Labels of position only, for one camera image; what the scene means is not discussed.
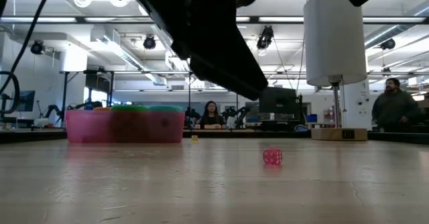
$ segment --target ceiling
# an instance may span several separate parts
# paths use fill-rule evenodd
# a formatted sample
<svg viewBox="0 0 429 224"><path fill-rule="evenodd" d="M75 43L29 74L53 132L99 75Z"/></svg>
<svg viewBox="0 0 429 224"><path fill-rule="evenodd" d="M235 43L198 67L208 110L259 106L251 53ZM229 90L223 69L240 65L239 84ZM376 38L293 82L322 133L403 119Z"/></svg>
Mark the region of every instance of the ceiling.
<svg viewBox="0 0 429 224"><path fill-rule="evenodd" d="M307 0L256 0L248 7L237 10L237 15L243 16L302 16L303 6ZM31 16L35 13L40 0L8 0L5 12L7 16ZM429 7L429 0L370 0L363 6L364 16L413 16L417 9ZM130 0L124 7L115 7L107 0L93 1L88 7L78 7L74 0L48 0L42 16L55 17L116 17L116 16L142 16L145 12L139 10L139 5ZM304 39L304 26L302 24L275 24L237 23L246 39L255 59L264 71L289 70L299 71L301 65L305 71L305 54L302 52ZM256 48L256 40L265 25L272 25L275 34L275 43L271 44L265 55L260 56ZM40 33L66 33L70 37L82 42L88 48L89 64L101 65L113 70L132 70L128 64L112 52L100 49L90 42L89 34L94 25L91 24L40 24L36 32ZM145 50L143 41L148 34L154 34L150 24L110 24L109 27L117 30L121 35L121 46L131 52L144 66L150 70L169 70L165 63L166 51L161 42L153 50ZM373 37L378 32L389 29L392 25L364 25L365 39ZM14 25L15 32L25 32L28 25ZM396 47L393 50L370 48L367 50L369 70L381 70L383 65L399 65L394 71L427 71L429 69L429 25L417 25L393 37Z"/></svg>

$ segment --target pink plastic bin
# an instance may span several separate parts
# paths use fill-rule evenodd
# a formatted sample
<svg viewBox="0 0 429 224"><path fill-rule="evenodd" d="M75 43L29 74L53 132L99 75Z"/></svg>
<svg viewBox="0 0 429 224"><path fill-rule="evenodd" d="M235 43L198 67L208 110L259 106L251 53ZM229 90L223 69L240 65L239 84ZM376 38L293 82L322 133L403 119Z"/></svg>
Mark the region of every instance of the pink plastic bin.
<svg viewBox="0 0 429 224"><path fill-rule="evenodd" d="M70 143L181 143L185 115L173 111L67 111Z"/></svg>

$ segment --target wooden base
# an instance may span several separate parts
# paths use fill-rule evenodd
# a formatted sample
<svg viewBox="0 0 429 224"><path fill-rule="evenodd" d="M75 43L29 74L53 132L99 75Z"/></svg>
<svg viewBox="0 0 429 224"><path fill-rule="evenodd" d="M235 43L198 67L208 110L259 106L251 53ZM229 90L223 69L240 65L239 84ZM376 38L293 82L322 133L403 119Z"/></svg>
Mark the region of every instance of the wooden base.
<svg viewBox="0 0 429 224"><path fill-rule="evenodd" d="M367 141L368 131L352 128L311 129L311 138L328 141Z"/></svg>

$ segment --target wooden table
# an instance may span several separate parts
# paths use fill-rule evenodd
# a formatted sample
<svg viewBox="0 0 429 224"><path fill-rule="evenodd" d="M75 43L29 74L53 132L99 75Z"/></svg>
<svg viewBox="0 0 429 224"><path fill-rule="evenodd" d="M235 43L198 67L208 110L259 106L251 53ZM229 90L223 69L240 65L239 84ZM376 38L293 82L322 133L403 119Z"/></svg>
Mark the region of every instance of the wooden table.
<svg viewBox="0 0 429 224"><path fill-rule="evenodd" d="M282 166L261 153L279 148ZM429 147L311 139L0 146L1 223L428 223Z"/></svg>

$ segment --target small yellow object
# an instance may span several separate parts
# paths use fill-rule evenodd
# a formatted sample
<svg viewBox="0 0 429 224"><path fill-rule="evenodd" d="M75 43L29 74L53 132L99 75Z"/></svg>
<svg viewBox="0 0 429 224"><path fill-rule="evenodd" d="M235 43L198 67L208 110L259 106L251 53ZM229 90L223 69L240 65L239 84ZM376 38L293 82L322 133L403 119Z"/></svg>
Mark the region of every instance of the small yellow object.
<svg viewBox="0 0 429 224"><path fill-rule="evenodd" d="M193 135L193 136L191 137L191 139L192 139L192 143L193 143L193 144L198 143L198 136L197 136L197 135Z"/></svg>

